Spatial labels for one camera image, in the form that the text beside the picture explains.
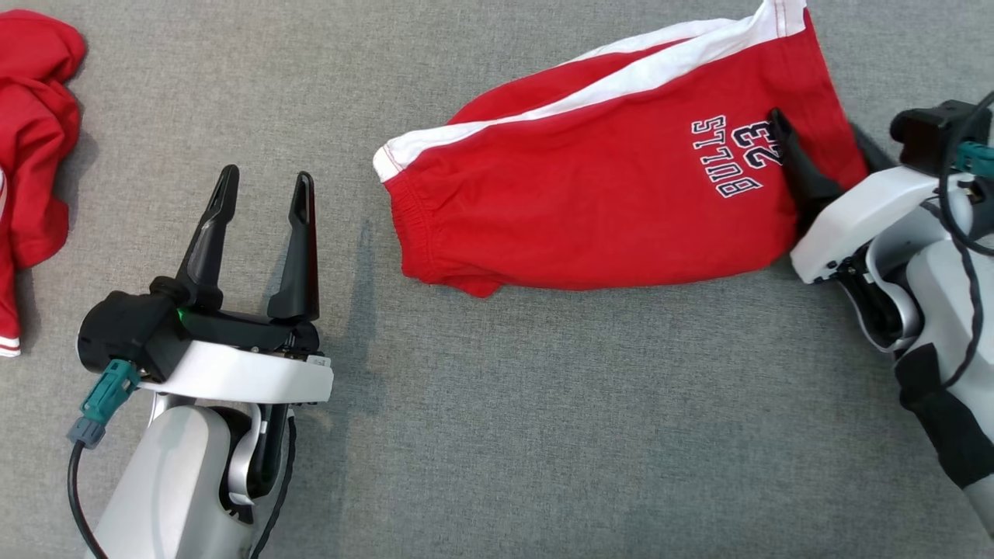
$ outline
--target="red fabric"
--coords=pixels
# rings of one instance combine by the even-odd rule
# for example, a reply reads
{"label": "red fabric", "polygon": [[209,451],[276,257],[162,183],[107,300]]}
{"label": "red fabric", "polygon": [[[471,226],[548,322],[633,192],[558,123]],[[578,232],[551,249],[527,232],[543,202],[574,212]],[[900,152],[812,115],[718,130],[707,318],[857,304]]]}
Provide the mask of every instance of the red fabric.
{"label": "red fabric", "polygon": [[[777,8],[779,22],[786,8]],[[425,150],[384,183],[404,273],[487,296],[505,283],[656,285],[769,265],[795,242],[796,219],[761,128],[771,109],[783,110],[815,163],[844,188],[867,174],[806,10],[804,21],[800,33],[709,62],[655,90],[495,124]],[[560,73],[559,81],[542,81],[537,93],[512,83],[454,120],[514,114],[618,68],[614,61],[580,61],[582,68],[583,62],[592,76],[569,65],[552,69],[547,73]],[[739,128],[743,147],[733,142]],[[711,140],[695,149],[695,142]],[[722,163],[702,161],[727,155],[721,147],[733,158],[724,163],[744,171],[725,181],[725,195],[717,188],[724,182],[712,180],[721,173],[708,171]],[[748,165],[747,153],[759,168]]]}
{"label": "red fabric", "polygon": [[66,241],[69,211],[52,195],[59,162],[76,145],[80,112],[63,82],[85,44],[69,25],[26,10],[0,14],[0,336],[17,338],[14,270],[34,266]]}

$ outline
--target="robotic arm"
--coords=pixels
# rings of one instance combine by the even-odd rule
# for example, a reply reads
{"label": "robotic arm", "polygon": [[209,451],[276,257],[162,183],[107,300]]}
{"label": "robotic arm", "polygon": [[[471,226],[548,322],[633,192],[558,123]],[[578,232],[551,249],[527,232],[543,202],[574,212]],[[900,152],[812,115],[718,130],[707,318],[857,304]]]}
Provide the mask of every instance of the robotic arm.
{"label": "robotic arm", "polygon": [[849,295],[867,338],[895,360],[902,405],[994,537],[994,333],[984,327],[994,262],[968,246],[994,232],[994,150],[978,143],[990,134],[985,104],[902,112],[891,130],[901,165],[857,130],[872,174],[845,193],[786,116],[771,119],[800,212],[795,271]]}
{"label": "robotic arm", "polygon": [[[334,375],[311,323],[319,315],[313,181],[297,176],[286,263],[267,316],[221,309],[218,275],[238,185],[238,168],[225,167],[174,278],[156,278],[148,294],[111,293],[80,328],[80,361],[103,371],[69,433],[70,503],[88,557],[257,557],[291,474],[290,405],[331,395]],[[77,496],[80,455],[136,389],[155,393],[151,419],[90,531]],[[241,403],[249,413],[198,406],[201,399]],[[281,472],[276,509],[253,548],[257,500]]]}

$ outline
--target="red shorts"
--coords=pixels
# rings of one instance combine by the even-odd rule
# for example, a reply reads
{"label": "red shorts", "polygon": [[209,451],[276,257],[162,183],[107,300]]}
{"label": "red shorts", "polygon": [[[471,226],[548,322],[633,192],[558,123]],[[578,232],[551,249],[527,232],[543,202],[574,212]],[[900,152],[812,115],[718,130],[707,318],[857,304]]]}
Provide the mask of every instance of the red shorts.
{"label": "red shorts", "polygon": [[866,176],[803,0],[632,37],[387,142],[408,276],[477,296],[757,270],[795,242],[769,112],[829,177]]}

